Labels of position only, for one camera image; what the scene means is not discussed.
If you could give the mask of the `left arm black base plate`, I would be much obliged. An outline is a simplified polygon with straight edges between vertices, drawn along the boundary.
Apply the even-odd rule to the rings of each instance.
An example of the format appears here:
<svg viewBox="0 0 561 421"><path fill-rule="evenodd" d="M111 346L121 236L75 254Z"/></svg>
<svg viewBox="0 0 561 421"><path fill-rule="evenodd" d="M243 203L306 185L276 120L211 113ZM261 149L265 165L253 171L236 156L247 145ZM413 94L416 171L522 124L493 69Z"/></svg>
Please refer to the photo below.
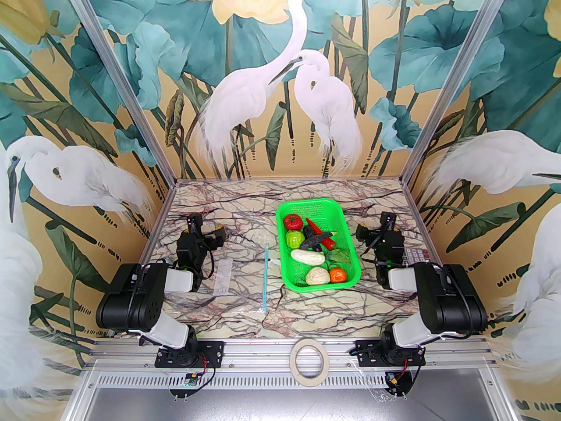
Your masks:
<svg viewBox="0 0 561 421"><path fill-rule="evenodd" d="M181 349L163 347L158 349L154 367L157 369L203 369L222 366L223 341L198 341Z"/></svg>

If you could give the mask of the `long red chili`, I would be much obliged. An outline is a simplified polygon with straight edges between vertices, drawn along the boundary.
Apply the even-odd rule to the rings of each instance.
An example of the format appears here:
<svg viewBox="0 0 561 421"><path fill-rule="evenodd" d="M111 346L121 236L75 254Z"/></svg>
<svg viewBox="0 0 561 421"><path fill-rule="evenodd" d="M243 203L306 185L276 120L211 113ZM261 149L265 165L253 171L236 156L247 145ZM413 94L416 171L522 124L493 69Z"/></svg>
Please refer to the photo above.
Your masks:
<svg viewBox="0 0 561 421"><path fill-rule="evenodd" d="M326 231L321 230L321 228L318 227L315 222L311 221L310 218L306 218L306 222L311 227L314 235L322 235L326 233ZM323 245L323 247L325 247L325 249L328 251L333 251L337 246L335 241L332 239L332 236L326 237L325 239L321 240L320 244Z"/></svg>

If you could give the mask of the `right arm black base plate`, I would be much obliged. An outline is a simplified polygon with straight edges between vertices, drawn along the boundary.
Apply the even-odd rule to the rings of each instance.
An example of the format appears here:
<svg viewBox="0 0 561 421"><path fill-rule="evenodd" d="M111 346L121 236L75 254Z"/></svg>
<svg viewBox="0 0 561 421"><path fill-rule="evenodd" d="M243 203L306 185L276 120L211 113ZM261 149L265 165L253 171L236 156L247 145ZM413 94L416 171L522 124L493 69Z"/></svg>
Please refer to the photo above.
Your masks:
<svg viewBox="0 0 561 421"><path fill-rule="evenodd" d="M426 365L421 347L401 347L380 339L359 339L349 355L356 357L359 367L422 367Z"/></svg>

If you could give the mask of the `dark eggplant green stem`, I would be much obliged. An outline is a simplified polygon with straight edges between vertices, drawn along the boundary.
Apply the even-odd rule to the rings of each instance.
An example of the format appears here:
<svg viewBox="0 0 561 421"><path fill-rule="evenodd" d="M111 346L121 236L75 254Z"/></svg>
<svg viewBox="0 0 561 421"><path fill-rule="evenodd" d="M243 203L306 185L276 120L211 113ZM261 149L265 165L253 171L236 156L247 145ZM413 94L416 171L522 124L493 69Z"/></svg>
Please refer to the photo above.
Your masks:
<svg viewBox="0 0 561 421"><path fill-rule="evenodd" d="M330 239L332 236L337 235L337 231L322 232L311 237L306 238L301 244L301 250L307 250L321 244L324 240Z"/></svg>

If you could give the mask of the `white tape roll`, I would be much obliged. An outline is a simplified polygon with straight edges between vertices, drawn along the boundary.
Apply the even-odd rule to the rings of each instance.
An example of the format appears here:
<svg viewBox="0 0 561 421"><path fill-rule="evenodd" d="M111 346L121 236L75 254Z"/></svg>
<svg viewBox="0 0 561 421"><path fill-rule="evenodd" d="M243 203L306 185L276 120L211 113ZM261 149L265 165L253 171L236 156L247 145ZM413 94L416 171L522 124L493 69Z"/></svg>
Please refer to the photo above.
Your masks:
<svg viewBox="0 0 561 421"><path fill-rule="evenodd" d="M304 376L297 365L297 357L300 352L305 348L314 349L321 358L321 369L314 377ZM328 351L319 341L311 338L300 339L293 345L289 355L289 369L295 381L304 387L314 388L323 384L330 372L330 359Z"/></svg>

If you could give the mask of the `aluminium front rail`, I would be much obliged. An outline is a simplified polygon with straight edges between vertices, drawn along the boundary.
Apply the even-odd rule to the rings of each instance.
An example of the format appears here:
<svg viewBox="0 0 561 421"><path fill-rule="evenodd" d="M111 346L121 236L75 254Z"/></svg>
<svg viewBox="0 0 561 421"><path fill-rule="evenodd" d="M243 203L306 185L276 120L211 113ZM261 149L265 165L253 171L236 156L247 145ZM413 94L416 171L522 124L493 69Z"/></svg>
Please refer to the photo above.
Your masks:
<svg viewBox="0 0 561 421"><path fill-rule="evenodd" d="M355 338L320 338L326 349L331 371L353 371L359 358L350 355ZM289 358L297 339L225 339L222 371L289 370ZM143 370L154 367L158 347L150 343L139 345L137 339L99 339L85 359L85 367L112 366L118 369ZM480 335L471 339L438 341L426 347L427 369L455 370L497 367L496 357Z"/></svg>

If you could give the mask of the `calculator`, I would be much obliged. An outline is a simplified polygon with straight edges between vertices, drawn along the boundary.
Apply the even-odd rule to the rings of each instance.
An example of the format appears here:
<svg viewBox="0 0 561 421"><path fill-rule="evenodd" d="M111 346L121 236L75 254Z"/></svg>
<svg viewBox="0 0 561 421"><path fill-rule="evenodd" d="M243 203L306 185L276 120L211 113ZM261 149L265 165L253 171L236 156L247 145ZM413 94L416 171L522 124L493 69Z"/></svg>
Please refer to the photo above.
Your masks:
<svg viewBox="0 0 561 421"><path fill-rule="evenodd" d="M405 265L412 265L419 262L431 262L429 251L419 247L405 247L403 263Z"/></svg>

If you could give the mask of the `aluminium frame post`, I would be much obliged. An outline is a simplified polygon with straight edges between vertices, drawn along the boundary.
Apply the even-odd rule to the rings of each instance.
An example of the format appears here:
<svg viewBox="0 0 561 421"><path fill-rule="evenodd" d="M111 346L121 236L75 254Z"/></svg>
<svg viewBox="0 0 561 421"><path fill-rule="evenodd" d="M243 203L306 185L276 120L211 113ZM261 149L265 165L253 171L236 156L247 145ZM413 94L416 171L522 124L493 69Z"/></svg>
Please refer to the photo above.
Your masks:
<svg viewBox="0 0 561 421"><path fill-rule="evenodd" d="M166 180L166 183L170 187L174 186L177 179L176 174L172 170L172 167L153 132L147 116L139 104L134 90L114 53L114 49L112 48L110 41L108 40L106 33L98 20L90 0L70 0L70 3L92 40L92 43L106 67L112 82L114 82L118 94L124 102L124 106L131 113L132 120L137 125L148 148L156 159L157 165L162 171L163 179Z"/></svg>
<svg viewBox="0 0 561 421"><path fill-rule="evenodd" d="M481 48L493 21L495 20L504 0L483 0L473 23L465 37L461 48L451 65L449 74L447 75L443 86L437 95L429 116L425 122L423 130L417 139L412 152L409 154L399 180L401 184L408 185L415 169L421 162L423 153L429 146L433 134L435 134L439 122L446 110L454 100L454 97L460 92L460 86L463 83L473 60L475 59L479 49Z"/></svg>

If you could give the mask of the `green plastic basket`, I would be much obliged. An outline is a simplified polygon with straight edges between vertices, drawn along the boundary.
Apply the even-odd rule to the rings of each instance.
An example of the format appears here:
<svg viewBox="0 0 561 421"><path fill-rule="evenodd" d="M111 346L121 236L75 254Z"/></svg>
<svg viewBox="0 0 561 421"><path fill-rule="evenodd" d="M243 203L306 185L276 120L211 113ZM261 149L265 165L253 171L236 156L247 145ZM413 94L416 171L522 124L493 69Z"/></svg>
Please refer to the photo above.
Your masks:
<svg viewBox="0 0 561 421"><path fill-rule="evenodd" d="M287 230L284 228L283 219L291 213L298 214L303 221L306 221L306 218L310 218L311 221L315 222L317 226L325 232L338 232L337 235L332 237L337 245L336 249L349 250L352 258L352 265L347 265L342 268L347 272L347 282L328 283L320 286L309 286L306 284L306 274L311 268L314 268L314 266L299 263L290 256L292 250L289 249L286 244L285 236ZM347 289L359 282L362 275L361 264L348 229L347 221L345 220L343 209L340 207L339 203L328 198L287 201L277 208L275 216L278 228L281 275L288 289L297 293L334 291ZM337 268L330 267L326 259L325 263L319 265L319 267L325 268L328 271L330 271L331 268Z"/></svg>

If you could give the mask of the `clear zip-top bag blue zipper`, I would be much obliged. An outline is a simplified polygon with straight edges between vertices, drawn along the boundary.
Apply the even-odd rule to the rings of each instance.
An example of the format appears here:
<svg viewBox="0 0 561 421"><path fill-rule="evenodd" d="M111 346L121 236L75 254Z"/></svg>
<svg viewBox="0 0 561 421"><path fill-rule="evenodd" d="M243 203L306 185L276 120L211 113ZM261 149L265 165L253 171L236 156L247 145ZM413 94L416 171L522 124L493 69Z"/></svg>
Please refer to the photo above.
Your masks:
<svg viewBox="0 0 561 421"><path fill-rule="evenodd" d="M216 305L220 311L234 314L268 313L268 278L272 265L280 265L271 255L272 244L261 245L261 252L250 251L246 257L235 253L211 254L212 295L200 307Z"/></svg>

